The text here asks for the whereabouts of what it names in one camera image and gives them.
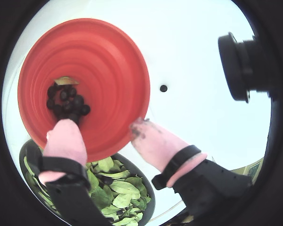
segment white surface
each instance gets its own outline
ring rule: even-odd
[[[21,174],[18,157],[30,139],[17,105],[17,82],[26,54],[50,28],[64,21],[91,17],[126,32],[143,53],[150,73],[147,113],[229,170],[262,158],[270,121],[266,94],[251,93],[250,103],[235,102],[228,90],[217,39],[231,31],[238,41],[252,30],[229,0],[51,0],[31,20],[11,55],[2,94],[7,144]],[[168,86],[166,93],[159,87]],[[158,171],[128,144],[120,151],[149,180]],[[155,191],[156,208],[148,226],[160,225],[184,203],[172,189]]]

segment black bowl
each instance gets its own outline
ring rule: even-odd
[[[60,214],[55,209],[53,209],[50,205],[48,205],[48,203],[45,202],[44,198],[39,194],[39,192],[41,191],[40,188],[37,187],[37,186],[34,186],[31,183],[31,181],[29,181],[27,179],[27,177],[25,176],[28,173],[28,171],[27,171],[27,168],[24,164],[24,157],[26,156],[27,147],[30,146],[30,145],[35,145],[35,147],[38,147],[37,144],[33,140],[29,140],[22,146],[21,151],[20,151],[20,155],[19,155],[20,168],[21,168],[21,171],[23,173],[23,176],[24,176],[26,182],[28,183],[28,185],[30,186],[31,190],[33,191],[33,193],[44,204],[44,206],[49,211],[51,211],[52,213],[57,215],[59,218],[62,218],[60,216]],[[137,175],[137,176],[141,177],[143,184],[147,188],[147,192],[148,192],[149,196],[151,197],[151,201],[147,204],[146,210],[143,211],[143,217],[138,222],[139,226],[145,226],[148,223],[148,221],[151,219],[153,212],[154,212],[154,209],[155,209],[155,195],[154,195],[154,191],[152,189],[152,186],[150,184],[150,181],[146,178],[146,176],[142,173],[142,171],[140,169],[138,169],[132,162],[130,162],[124,156],[117,153],[117,154],[113,155],[112,158],[119,160],[121,163],[123,163],[124,166],[127,168],[127,170],[129,170],[131,172],[132,175]],[[46,190],[45,186],[43,186],[40,182],[39,182],[39,184],[42,186],[42,188],[44,190]]]

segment black olive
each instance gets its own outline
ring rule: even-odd
[[[53,109],[53,107],[55,106],[55,101],[53,99],[48,99],[46,102],[46,106],[48,109]]]
[[[69,91],[71,87],[72,87],[72,85],[65,85],[64,86],[64,90],[65,91]]]
[[[101,178],[101,180],[102,180],[103,183],[106,184],[106,185],[110,185],[110,184],[112,184],[112,182],[113,182],[113,179],[112,179],[112,178],[105,177],[105,176],[103,176],[103,177]]]
[[[65,113],[62,113],[60,116],[58,116],[58,121],[60,121],[62,119],[68,119],[68,115],[65,114]]]
[[[55,105],[53,107],[53,113],[55,114],[55,116],[59,117],[63,113],[62,106],[61,105]]]
[[[75,97],[76,96],[76,89],[74,87],[72,87],[69,91],[69,96],[70,97]]]
[[[88,115],[89,112],[90,112],[90,107],[88,105],[83,105],[83,107],[81,108],[81,114]]]
[[[74,121],[77,125],[79,125],[79,116],[77,116],[76,114],[71,113],[69,114],[68,118]]]
[[[50,86],[47,90],[47,95],[49,98],[53,98],[56,94],[56,90],[53,86]]]
[[[81,95],[76,95],[73,102],[75,109],[81,109],[84,105],[84,98]]]
[[[62,91],[60,92],[60,99],[61,99],[61,101],[66,101],[66,100],[68,100],[68,93],[67,93],[66,91],[62,90]]]
[[[56,91],[61,90],[63,88],[63,86],[60,86],[57,83],[54,83],[53,87],[55,88]]]
[[[74,104],[72,103],[72,101],[67,100],[63,103],[63,111],[65,113],[72,112],[73,108],[74,108]]]

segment black cuff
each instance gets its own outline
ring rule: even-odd
[[[200,153],[201,151],[194,145],[187,146],[180,150],[170,160],[164,171],[156,175],[152,179],[152,183],[157,190],[161,190],[166,187],[168,180],[178,171],[178,169],[191,157]]]

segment red plastic bowl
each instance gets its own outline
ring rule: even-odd
[[[47,89],[62,76],[80,82],[77,92],[92,108],[79,126],[88,161],[118,152],[130,140],[130,123],[144,117],[149,105],[149,74],[138,47],[96,19],[64,22],[35,43],[21,69],[18,104],[28,133],[42,148],[57,122],[46,107]]]

